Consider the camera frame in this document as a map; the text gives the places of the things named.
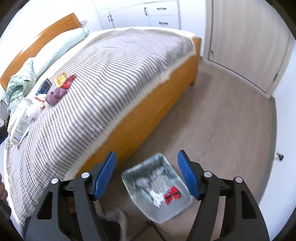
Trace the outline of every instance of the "white cabinet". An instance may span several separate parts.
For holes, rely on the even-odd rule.
[[[178,16],[149,16],[151,27],[179,29]]]
[[[115,28],[150,26],[145,4],[110,11]]]
[[[143,2],[147,0],[94,0],[103,29],[149,26],[179,29],[176,1]]]
[[[112,18],[110,16],[109,10],[105,5],[105,2],[102,0],[95,0],[94,6],[96,8],[96,12],[98,14],[99,20],[101,22],[103,29],[114,28],[112,24]]]
[[[106,6],[109,11],[114,11],[118,9],[122,9],[129,6],[140,5],[144,3],[148,3],[148,0],[105,0]]]

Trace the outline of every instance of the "white tissue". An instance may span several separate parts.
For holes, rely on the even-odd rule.
[[[150,190],[149,193],[150,193],[151,197],[153,198],[154,206],[160,207],[161,202],[163,202],[165,200],[165,198],[163,197],[163,194],[162,193],[157,194],[153,190]]]

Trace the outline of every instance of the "yellow package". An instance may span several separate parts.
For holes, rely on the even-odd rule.
[[[61,87],[66,82],[66,80],[67,80],[67,75],[64,71],[54,79],[58,87]]]

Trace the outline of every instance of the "wooden headboard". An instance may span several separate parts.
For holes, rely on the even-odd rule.
[[[32,40],[32,43],[25,46],[22,51],[19,52],[1,76],[0,83],[3,89],[6,91],[10,77],[19,71],[28,58],[36,56],[45,44],[63,32],[80,27],[81,25],[77,17],[74,13],[71,13],[38,34]]]

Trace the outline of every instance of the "electrical outlet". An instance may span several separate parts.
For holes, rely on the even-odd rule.
[[[80,25],[81,26],[84,26],[84,25],[86,25],[88,23],[88,20],[87,19],[84,19],[84,20],[79,21],[79,22],[80,22]]]

